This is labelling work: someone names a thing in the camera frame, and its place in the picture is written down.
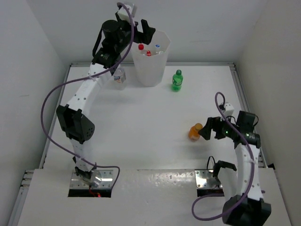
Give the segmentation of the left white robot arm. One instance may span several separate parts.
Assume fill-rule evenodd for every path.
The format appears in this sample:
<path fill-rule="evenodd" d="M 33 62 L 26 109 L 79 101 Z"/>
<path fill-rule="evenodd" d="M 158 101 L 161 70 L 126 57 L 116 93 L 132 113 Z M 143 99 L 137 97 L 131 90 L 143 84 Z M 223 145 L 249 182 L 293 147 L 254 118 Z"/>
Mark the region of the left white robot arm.
<path fill-rule="evenodd" d="M 120 65 L 121 52 L 130 42 L 150 44 L 155 28 L 141 20 L 142 32 L 137 30 L 137 22 L 131 25 L 121 19 L 108 20 L 102 24 L 92 50 L 92 62 L 88 79 L 83 81 L 78 91 L 67 102 L 56 109 L 61 129 L 69 138 L 75 154 L 75 171 L 83 181 L 96 181 L 96 165 L 91 162 L 90 139 L 95 125 L 88 118 L 89 112 L 101 87 L 111 78 Z"/>

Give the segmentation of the orange juice bottle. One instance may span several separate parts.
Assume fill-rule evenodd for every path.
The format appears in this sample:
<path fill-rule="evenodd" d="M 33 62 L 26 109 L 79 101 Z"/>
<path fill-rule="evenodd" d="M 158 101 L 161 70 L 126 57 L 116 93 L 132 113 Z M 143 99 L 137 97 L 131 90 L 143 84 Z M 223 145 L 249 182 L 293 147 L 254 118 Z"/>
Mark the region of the orange juice bottle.
<path fill-rule="evenodd" d="M 188 137 L 192 141 L 197 141 L 200 138 L 199 131 L 202 130 L 203 125 L 201 123 L 196 123 L 194 126 L 191 127 Z"/>

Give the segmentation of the white-cap clear labelled bottle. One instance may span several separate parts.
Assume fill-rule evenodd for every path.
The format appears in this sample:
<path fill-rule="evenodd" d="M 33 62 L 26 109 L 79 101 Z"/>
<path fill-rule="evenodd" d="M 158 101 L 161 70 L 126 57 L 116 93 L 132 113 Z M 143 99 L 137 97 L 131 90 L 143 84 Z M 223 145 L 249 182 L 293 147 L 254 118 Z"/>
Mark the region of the white-cap clear labelled bottle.
<path fill-rule="evenodd" d="M 127 78 L 126 78 L 126 72 L 124 68 L 119 67 L 116 69 L 116 71 L 113 74 L 113 80 L 116 86 L 116 89 L 118 90 L 124 90 L 127 86 Z"/>

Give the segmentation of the small red-cap red-label bottle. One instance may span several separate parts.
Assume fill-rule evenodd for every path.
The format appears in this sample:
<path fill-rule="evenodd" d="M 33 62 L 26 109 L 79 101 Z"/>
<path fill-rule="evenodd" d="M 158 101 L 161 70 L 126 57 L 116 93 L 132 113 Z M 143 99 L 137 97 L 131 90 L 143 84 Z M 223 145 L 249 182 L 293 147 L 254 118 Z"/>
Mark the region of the small red-cap red-label bottle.
<path fill-rule="evenodd" d="M 148 57 L 151 56 L 151 52 L 149 50 L 146 51 L 146 56 L 148 56 Z"/>

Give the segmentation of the tall red-cap red-label bottle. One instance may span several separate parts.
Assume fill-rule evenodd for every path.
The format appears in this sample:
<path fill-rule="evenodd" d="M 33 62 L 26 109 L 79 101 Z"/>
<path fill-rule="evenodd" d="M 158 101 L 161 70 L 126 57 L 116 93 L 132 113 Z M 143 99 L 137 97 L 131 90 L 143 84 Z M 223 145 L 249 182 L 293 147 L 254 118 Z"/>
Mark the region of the tall red-cap red-label bottle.
<path fill-rule="evenodd" d="M 139 44 L 139 45 L 138 45 L 138 49 L 139 49 L 139 50 L 144 50 L 144 45 L 143 45 L 143 44 Z"/>

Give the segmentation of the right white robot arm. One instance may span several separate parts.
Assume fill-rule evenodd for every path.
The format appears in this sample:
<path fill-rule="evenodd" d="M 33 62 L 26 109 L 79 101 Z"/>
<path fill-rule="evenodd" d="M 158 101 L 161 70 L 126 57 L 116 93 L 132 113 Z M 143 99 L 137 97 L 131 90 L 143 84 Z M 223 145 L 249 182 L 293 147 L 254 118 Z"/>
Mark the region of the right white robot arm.
<path fill-rule="evenodd" d="M 234 143 L 237 164 L 218 161 L 214 165 L 213 177 L 218 179 L 225 197 L 222 213 L 202 218 L 192 215 L 200 221 L 212 221 L 221 218 L 230 226 L 262 226 L 271 215 L 271 204 L 264 201 L 259 182 L 258 157 L 261 147 L 260 135 L 254 133 L 255 119 L 253 113 L 240 111 L 236 123 L 229 121 L 225 111 L 220 117 L 209 117 L 206 125 L 199 132 L 209 140 L 211 132 L 216 139 L 230 138 Z"/>

